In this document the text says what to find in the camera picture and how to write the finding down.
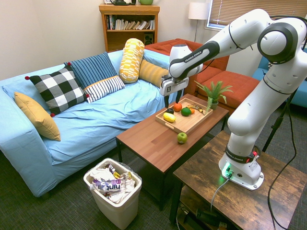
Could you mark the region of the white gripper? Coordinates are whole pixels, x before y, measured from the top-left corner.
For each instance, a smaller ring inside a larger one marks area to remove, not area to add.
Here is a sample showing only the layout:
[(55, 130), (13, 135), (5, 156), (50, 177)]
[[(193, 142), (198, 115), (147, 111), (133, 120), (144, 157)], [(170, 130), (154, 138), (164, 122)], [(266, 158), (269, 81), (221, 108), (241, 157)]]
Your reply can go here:
[(179, 103), (179, 100), (183, 94), (183, 89), (188, 86), (189, 78), (186, 77), (183, 80), (175, 81), (173, 77), (167, 75), (161, 78), (160, 94), (164, 96), (165, 108), (169, 107), (169, 95), (177, 92), (176, 103)]

